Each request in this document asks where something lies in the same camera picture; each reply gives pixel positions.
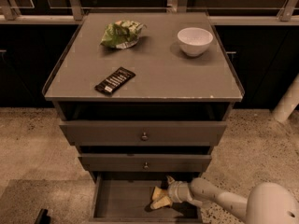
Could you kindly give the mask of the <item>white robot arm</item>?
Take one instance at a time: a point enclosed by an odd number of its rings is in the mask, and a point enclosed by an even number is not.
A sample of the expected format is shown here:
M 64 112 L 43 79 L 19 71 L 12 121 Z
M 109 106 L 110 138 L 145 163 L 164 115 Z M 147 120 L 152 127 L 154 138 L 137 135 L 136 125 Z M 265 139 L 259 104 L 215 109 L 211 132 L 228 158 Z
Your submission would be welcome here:
M 279 184 L 263 182 L 255 186 L 248 198 L 214 186 L 204 178 L 190 183 L 167 177 L 167 189 L 155 187 L 152 210 L 174 203 L 190 203 L 202 208 L 204 202 L 217 204 L 245 224 L 299 224 L 299 203 Z

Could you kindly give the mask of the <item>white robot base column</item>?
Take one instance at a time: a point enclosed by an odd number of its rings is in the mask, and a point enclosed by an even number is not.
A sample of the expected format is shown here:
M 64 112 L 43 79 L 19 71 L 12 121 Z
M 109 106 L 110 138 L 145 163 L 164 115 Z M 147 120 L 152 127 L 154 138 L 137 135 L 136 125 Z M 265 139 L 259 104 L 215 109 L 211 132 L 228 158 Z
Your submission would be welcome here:
M 273 110 L 275 120 L 284 122 L 299 105 L 299 74 Z

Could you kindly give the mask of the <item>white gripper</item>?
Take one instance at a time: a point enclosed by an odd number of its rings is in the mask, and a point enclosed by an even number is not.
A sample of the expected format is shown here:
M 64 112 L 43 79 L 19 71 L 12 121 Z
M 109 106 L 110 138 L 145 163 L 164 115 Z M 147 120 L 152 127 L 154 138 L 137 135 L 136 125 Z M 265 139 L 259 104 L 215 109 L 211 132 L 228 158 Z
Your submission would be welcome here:
M 190 193 L 189 184 L 187 182 L 176 181 L 174 177 L 167 175 L 168 196 L 162 196 L 154 200 L 150 208 L 152 210 L 157 210 L 165 206 L 171 206 L 173 203 L 183 203 L 192 200 L 192 195 Z

